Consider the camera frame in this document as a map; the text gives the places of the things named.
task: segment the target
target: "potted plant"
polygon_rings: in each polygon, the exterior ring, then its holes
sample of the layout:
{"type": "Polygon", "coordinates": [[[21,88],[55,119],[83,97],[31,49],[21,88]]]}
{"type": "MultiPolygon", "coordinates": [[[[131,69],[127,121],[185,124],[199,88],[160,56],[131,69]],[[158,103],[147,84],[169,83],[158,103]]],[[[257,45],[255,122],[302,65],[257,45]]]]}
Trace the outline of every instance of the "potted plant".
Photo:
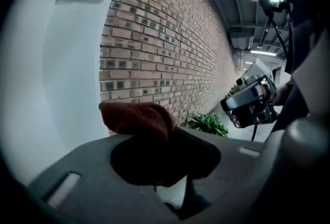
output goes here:
{"type": "Polygon", "coordinates": [[[188,127],[197,131],[202,131],[222,137],[227,137],[228,130],[219,120],[218,115],[190,114],[188,127]]]}
{"type": "Polygon", "coordinates": [[[238,87],[237,87],[237,85],[234,85],[233,87],[231,87],[229,93],[225,96],[225,98],[229,98],[231,95],[233,95],[237,92],[238,92],[238,87]]]}

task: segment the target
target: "gray plastic part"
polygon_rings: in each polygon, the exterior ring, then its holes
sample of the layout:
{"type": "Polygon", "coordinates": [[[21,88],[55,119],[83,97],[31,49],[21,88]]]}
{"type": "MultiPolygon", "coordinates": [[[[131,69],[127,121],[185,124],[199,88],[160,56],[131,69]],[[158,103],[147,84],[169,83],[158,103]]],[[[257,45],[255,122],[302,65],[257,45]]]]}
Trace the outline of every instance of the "gray plastic part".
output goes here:
{"type": "MultiPolygon", "coordinates": [[[[244,147],[260,151],[262,144],[228,139],[187,128],[178,132],[215,145],[222,159],[206,178],[193,180],[196,192],[214,202],[228,193],[255,164],[256,158],[239,152],[244,147]]],[[[117,135],[82,145],[45,170],[29,186],[42,200],[68,172],[81,175],[58,211],[78,223],[174,223],[177,215],[161,202],[154,186],[125,182],[110,165],[111,150],[132,136],[117,135]]]]}

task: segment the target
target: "brown cloth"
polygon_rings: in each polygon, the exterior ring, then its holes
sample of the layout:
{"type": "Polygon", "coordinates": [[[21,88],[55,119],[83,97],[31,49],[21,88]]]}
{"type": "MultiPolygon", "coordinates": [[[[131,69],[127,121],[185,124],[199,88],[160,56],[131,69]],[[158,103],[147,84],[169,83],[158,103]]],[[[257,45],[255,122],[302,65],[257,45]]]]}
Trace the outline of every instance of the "brown cloth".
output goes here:
{"type": "Polygon", "coordinates": [[[169,141],[174,121],[165,108],[156,103],[101,103],[104,124],[118,134],[151,136],[169,141]]]}
{"type": "Polygon", "coordinates": [[[220,161],[215,146],[175,131],[171,114],[158,104],[103,102],[99,108],[110,130],[136,135],[110,155],[113,169],[130,184],[169,187],[186,175],[208,176],[220,161]]]}

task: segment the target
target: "camera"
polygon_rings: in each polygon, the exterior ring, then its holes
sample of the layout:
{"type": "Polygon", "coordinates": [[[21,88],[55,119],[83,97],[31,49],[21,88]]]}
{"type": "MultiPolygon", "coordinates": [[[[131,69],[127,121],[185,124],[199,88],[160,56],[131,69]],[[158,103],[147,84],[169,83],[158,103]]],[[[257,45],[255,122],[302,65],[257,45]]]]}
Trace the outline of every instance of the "camera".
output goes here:
{"type": "Polygon", "coordinates": [[[276,87],[270,71],[259,59],[236,80],[238,92],[221,100],[222,109],[237,117],[241,127],[254,124],[273,123],[277,119],[273,100],[276,97],[276,87]],[[263,93],[262,85],[267,85],[269,94],[263,93]]]}

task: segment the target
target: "black hole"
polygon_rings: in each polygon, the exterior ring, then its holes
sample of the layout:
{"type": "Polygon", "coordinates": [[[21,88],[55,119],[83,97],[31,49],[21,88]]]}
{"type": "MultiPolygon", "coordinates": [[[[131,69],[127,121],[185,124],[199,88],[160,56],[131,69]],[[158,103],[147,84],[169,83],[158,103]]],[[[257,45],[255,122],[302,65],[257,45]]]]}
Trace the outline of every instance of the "black hole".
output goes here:
{"type": "Polygon", "coordinates": [[[236,80],[236,84],[237,84],[238,86],[241,86],[241,85],[243,84],[242,79],[237,79],[237,80],[236,80]]]}
{"type": "Polygon", "coordinates": [[[258,113],[258,119],[265,120],[266,119],[265,114],[264,113],[258,113]]]}

